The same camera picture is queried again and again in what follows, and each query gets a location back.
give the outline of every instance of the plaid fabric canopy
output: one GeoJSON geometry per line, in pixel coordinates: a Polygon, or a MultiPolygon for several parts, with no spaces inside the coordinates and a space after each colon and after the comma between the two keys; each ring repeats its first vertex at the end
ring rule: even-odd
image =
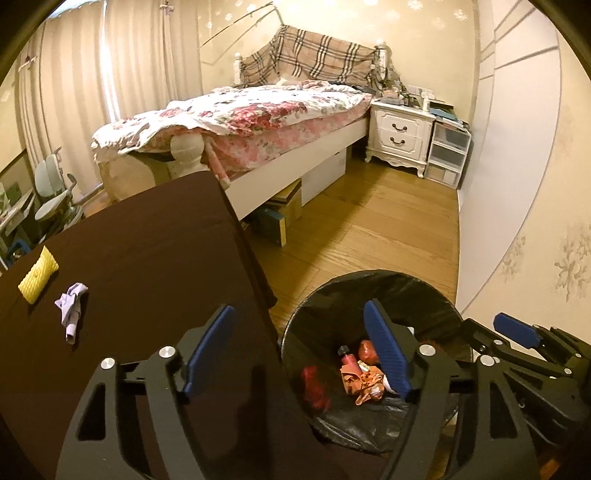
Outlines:
{"type": "Polygon", "coordinates": [[[283,25],[267,45],[242,60],[242,81],[247,86],[267,85],[284,73],[367,85],[373,62],[372,48],[283,25]]]}

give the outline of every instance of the desk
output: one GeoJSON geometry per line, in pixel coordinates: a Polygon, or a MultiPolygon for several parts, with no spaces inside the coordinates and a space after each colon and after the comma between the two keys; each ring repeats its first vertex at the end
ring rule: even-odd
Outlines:
{"type": "MultiPolygon", "coordinates": [[[[268,314],[275,298],[213,174],[149,189],[44,245],[60,269],[36,305],[17,285],[41,247],[0,277],[2,357],[12,359],[0,365],[0,478],[53,480],[66,430],[99,362],[143,360],[176,345],[221,303],[236,309],[234,334],[207,390],[183,406],[212,478],[347,478],[314,437],[283,373],[268,314]],[[72,347],[53,302],[77,281],[89,293],[72,347]]],[[[165,480],[147,402],[136,402],[141,441],[133,448],[143,446],[151,476],[165,480]]],[[[356,454],[363,455],[347,450],[343,457],[350,463],[356,454]]]]}
{"type": "MultiPolygon", "coordinates": [[[[26,192],[25,195],[23,195],[12,208],[10,208],[10,210],[0,216],[0,263],[5,270],[7,270],[8,267],[5,265],[1,257],[6,255],[8,248],[10,247],[9,241],[7,242],[8,235],[15,231],[20,223],[27,218],[34,203],[35,195],[33,189],[31,189],[26,192]]],[[[20,235],[24,237],[23,240],[28,240],[23,231],[20,232],[20,235]]]]}

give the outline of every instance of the red plastic bag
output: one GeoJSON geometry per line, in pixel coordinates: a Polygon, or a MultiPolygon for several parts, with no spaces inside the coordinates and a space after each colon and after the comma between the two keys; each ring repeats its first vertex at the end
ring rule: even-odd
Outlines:
{"type": "Polygon", "coordinates": [[[361,341],[361,345],[359,345],[358,357],[368,365],[376,365],[379,363],[378,354],[375,352],[375,348],[371,340],[361,341]]]}
{"type": "Polygon", "coordinates": [[[301,371],[301,379],[304,381],[305,386],[304,400],[315,410],[328,410],[330,408],[330,398],[318,380],[318,367],[316,365],[304,367],[301,371]]]}

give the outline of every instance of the pillow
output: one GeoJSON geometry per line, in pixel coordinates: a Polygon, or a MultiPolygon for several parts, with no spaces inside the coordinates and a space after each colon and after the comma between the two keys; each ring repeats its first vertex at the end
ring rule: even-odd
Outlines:
{"type": "Polygon", "coordinates": [[[289,74],[286,74],[286,73],[281,73],[280,74],[279,81],[275,85],[278,85],[278,86],[281,86],[281,85],[297,85],[297,84],[303,82],[304,80],[309,80],[309,78],[303,72],[302,72],[302,74],[299,77],[294,77],[293,75],[289,75],[289,74]]]}

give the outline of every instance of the black trash bag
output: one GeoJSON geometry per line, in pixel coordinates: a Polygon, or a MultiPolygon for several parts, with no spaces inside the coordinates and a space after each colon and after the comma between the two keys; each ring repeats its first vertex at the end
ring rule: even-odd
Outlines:
{"type": "MultiPolygon", "coordinates": [[[[369,338],[363,306],[374,298],[394,323],[413,327],[419,342],[435,341],[452,358],[472,360],[470,346],[457,334],[462,317],[451,302],[422,280],[387,270],[343,275],[311,293],[285,328],[281,358],[310,424],[321,437],[354,450],[387,453],[394,449],[408,404],[385,391],[382,400],[355,405],[355,397],[345,393],[337,354],[341,345],[347,345],[357,357],[359,344],[369,338]],[[324,412],[304,399],[301,373],[313,365],[330,397],[324,412]]],[[[458,395],[450,394],[444,424],[457,412],[457,402],[458,395]]]]}

